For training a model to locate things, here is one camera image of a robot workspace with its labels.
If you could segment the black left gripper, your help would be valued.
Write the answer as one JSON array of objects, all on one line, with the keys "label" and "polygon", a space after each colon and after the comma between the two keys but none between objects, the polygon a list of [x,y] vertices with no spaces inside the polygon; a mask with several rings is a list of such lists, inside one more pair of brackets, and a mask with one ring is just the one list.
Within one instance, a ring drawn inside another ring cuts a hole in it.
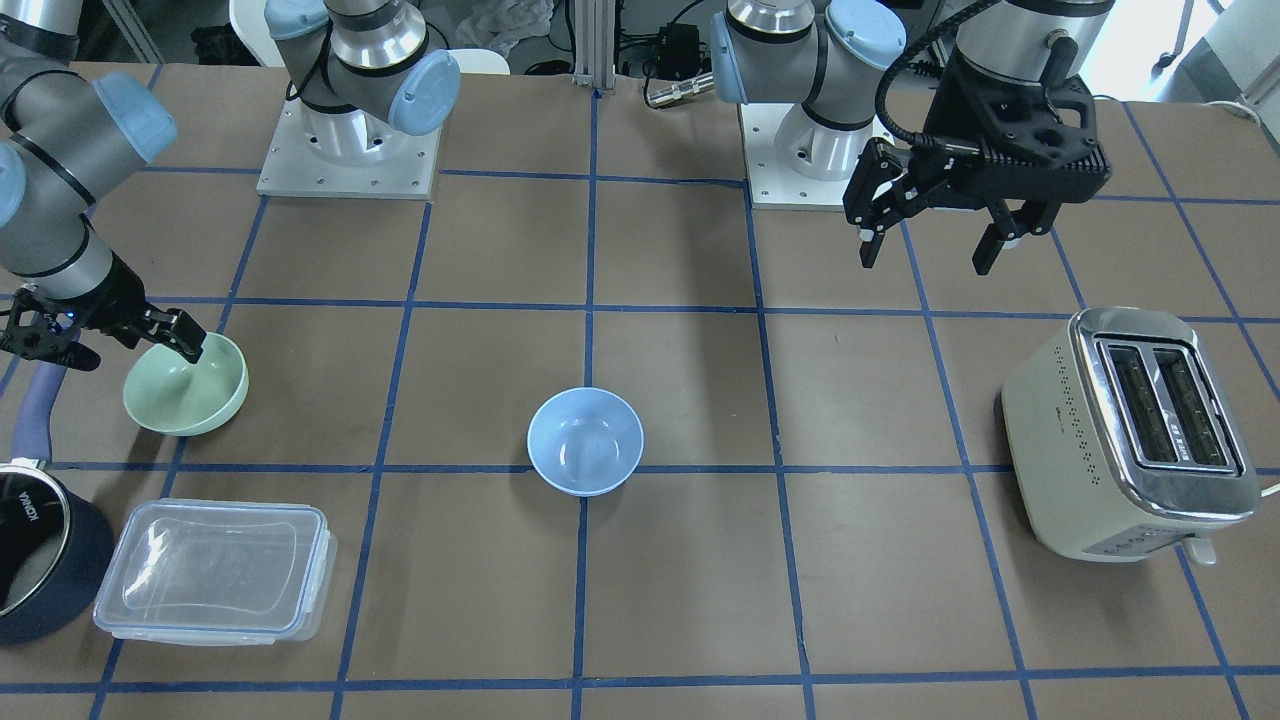
[{"label": "black left gripper", "polygon": [[988,275],[1007,246],[1043,234],[1062,205],[1088,201],[1110,181],[1093,95],[1070,70],[1075,51],[1051,51],[1027,85],[955,53],[918,131],[887,109],[890,87],[913,58],[906,51],[879,78],[876,115],[893,140],[867,143],[844,193],[863,268],[876,265],[888,228],[925,209],[984,209],[992,222],[973,268]]}]

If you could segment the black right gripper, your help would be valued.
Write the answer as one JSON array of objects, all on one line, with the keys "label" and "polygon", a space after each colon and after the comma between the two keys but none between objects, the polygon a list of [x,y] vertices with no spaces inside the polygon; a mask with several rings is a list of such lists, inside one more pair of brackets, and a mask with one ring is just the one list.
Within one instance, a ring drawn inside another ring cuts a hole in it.
[{"label": "black right gripper", "polygon": [[204,355],[207,332],[182,309],[160,310],[145,296],[142,279],[116,255],[104,279],[68,299],[55,299],[38,286],[38,275],[19,274],[23,286],[5,311],[3,351],[81,372],[92,372],[100,356],[79,342],[84,331],[99,331],[128,348],[142,340],[179,354],[188,364]]}]

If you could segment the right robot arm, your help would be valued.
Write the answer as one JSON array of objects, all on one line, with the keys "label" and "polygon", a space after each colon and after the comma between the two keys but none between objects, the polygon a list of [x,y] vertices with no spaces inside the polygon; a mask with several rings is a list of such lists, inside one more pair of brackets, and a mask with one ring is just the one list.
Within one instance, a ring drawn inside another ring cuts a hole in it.
[{"label": "right robot arm", "polygon": [[[92,372],[100,357],[78,336],[99,331],[193,364],[206,331],[180,309],[152,305],[88,217],[175,142],[177,122],[137,78],[87,79],[70,68],[81,8],[3,4],[3,266],[20,282],[3,311],[3,350]],[[314,111],[361,111],[407,136],[439,129],[451,114],[461,67],[430,47],[412,3],[268,1],[262,14],[292,97]]]}]

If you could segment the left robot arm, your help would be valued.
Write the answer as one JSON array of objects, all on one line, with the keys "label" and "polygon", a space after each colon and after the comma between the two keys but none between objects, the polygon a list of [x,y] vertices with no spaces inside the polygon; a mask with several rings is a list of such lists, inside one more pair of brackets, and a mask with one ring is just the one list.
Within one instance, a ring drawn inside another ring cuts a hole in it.
[{"label": "left robot arm", "polygon": [[[1110,1],[973,1],[914,42],[878,1],[728,1],[709,42],[726,102],[788,102],[813,126],[856,133],[878,120],[847,173],[861,264],[887,231],[932,208],[991,217],[972,256],[980,275],[1024,234],[1111,178],[1094,96],[1079,69]],[[891,85],[934,40],[954,40],[920,129],[890,114]]]}]

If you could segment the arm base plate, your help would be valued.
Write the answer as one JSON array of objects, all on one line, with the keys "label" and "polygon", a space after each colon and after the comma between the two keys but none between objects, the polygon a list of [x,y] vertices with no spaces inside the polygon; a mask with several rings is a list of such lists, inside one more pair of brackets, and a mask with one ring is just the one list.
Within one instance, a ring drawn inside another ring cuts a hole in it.
[{"label": "arm base plate", "polygon": [[861,150],[870,138],[893,140],[877,119],[831,129],[796,104],[744,104],[739,117],[751,200],[764,210],[842,211]]},{"label": "arm base plate", "polygon": [[429,201],[442,129],[412,136],[365,111],[284,102],[259,174],[262,196]]}]

